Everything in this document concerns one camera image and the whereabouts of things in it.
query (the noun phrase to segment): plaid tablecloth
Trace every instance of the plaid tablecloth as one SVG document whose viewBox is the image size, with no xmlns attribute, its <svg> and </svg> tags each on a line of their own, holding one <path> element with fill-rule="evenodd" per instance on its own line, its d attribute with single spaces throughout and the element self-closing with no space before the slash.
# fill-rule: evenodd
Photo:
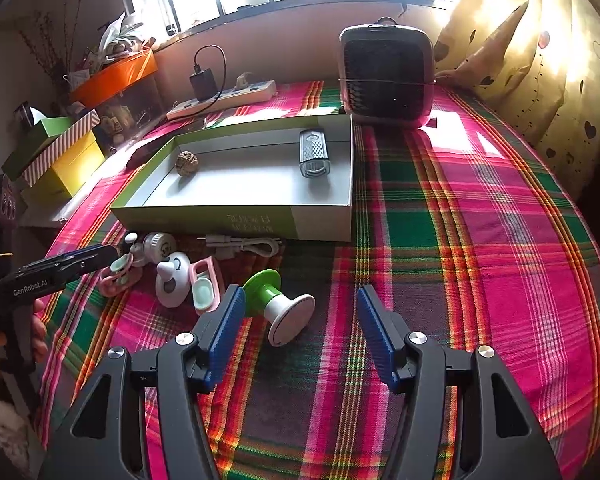
<svg viewBox="0 0 600 480">
<path fill-rule="evenodd" d="M 339 105 L 338 90 L 320 82 L 282 86 L 272 101 L 224 112 L 215 124 Z M 309 293 L 317 305 L 308 328 L 282 348 L 267 343 L 263 319 L 246 319 L 224 381 L 201 396 L 224 477 L 381 475 L 400 399 L 379 382 L 354 314 L 366 283 L 440 344 L 493 345 L 566 479 L 600 444 L 600 252 L 544 164 L 480 101 L 436 89 L 435 108 L 437 129 L 356 128 L 352 243 L 289 241 L 269 260 L 243 253 L 222 262 L 225 283 L 272 267 L 286 295 Z M 101 181 L 50 254 L 119 242 L 124 229 L 108 206 L 133 176 Z M 179 243 L 192 261 L 207 254 L 193 238 Z M 107 348 L 155 348 L 194 324 L 192 308 L 158 304 L 155 268 L 144 272 L 112 300 L 93 275 L 49 298 L 52 350 L 37 423 L 45 444 Z M 155 401 L 149 392 L 148 441 L 154 479 L 163 480 Z M 440 478 L 451 465 L 453 425 L 444 433 Z"/>
</svg>

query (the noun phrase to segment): wall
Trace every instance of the wall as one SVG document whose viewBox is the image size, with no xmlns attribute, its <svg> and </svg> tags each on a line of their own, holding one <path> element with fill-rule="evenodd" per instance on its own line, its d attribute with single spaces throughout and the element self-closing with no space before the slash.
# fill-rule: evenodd
<svg viewBox="0 0 600 480">
<path fill-rule="evenodd" d="M 55 23 L 59 24 L 56 33 L 62 33 L 62 0 L 11 0 L 0 14 L 0 167 L 17 142 L 16 135 L 9 128 L 13 110 L 28 100 L 32 106 L 46 111 L 55 98 L 48 77 L 11 25 L 11 20 L 30 16 L 35 9 L 41 12 L 49 10 Z M 70 16 L 73 16 L 74 0 L 69 9 L 72 11 Z M 122 0 L 82 0 L 74 59 L 86 46 L 99 42 L 97 28 L 118 17 L 122 10 Z"/>
<path fill-rule="evenodd" d="M 338 78 L 338 36 L 343 28 L 373 23 L 381 16 L 398 17 L 402 7 L 388 3 L 333 3 L 267 12 L 225 23 L 174 43 L 156 54 L 157 82 L 165 106 L 193 97 L 189 75 L 199 47 L 218 44 L 227 57 L 227 86 L 242 72 L 279 83 Z M 400 24 L 424 30 L 433 43 L 448 21 L 449 11 L 411 6 Z M 212 68 L 218 88 L 222 57 L 215 49 L 198 56 Z"/>
</svg>

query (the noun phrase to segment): windowsill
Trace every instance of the windowsill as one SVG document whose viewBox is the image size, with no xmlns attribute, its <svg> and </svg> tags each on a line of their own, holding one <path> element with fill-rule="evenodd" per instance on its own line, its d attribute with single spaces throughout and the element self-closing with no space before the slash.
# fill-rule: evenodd
<svg viewBox="0 0 600 480">
<path fill-rule="evenodd" d="M 387 2 L 387 3 L 395 3 L 395 4 L 403 4 L 409 6 L 420 6 L 420 7 L 431 7 L 434 9 L 445 9 L 449 10 L 453 7 L 454 3 L 446 0 L 280 0 L 273 3 L 261 4 L 253 7 L 246 7 L 243 9 L 239 9 L 235 12 L 231 12 L 229 14 L 225 14 L 224 16 L 219 16 L 217 18 L 213 18 L 212 20 L 208 20 L 203 23 L 199 23 L 194 25 L 187 30 L 183 30 L 182 32 L 171 36 L 167 40 L 161 42 L 157 46 L 154 45 L 154 51 L 157 52 L 162 50 L 174 43 L 177 43 L 189 36 L 193 36 L 199 32 L 203 32 L 205 30 L 209 30 L 210 28 L 219 27 L 220 25 L 224 25 L 225 23 L 236 22 L 243 18 L 250 18 L 251 16 L 259 16 L 260 14 L 265 14 L 266 12 L 274 12 L 276 10 L 282 9 L 292 9 L 294 7 L 302 7 L 308 5 L 318 5 L 318 4 L 332 4 L 332 3 L 354 3 L 354 2 Z"/>
</svg>

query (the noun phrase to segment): curtain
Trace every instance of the curtain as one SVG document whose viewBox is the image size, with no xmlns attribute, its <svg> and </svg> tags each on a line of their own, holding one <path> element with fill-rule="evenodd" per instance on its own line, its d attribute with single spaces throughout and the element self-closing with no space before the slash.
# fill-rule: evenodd
<svg viewBox="0 0 600 480">
<path fill-rule="evenodd" d="M 577 200 L 600 161 L 600 15 L 588 0 L 459 0 L 439 84 L 473 89 Z"/>
</svg>

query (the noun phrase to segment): metal grater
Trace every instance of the metal grater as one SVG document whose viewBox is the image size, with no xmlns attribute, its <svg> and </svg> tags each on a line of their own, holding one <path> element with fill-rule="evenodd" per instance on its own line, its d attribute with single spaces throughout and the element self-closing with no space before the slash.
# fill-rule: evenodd
<svg viewBox="0 0 600 480">
<path fill-rule="evenodd" d="M 327 154 L 324 131 L 303 130 L 300 132 L 300 173 L 306 178 L 329 174 L 331 163 Z"/>
</svg>

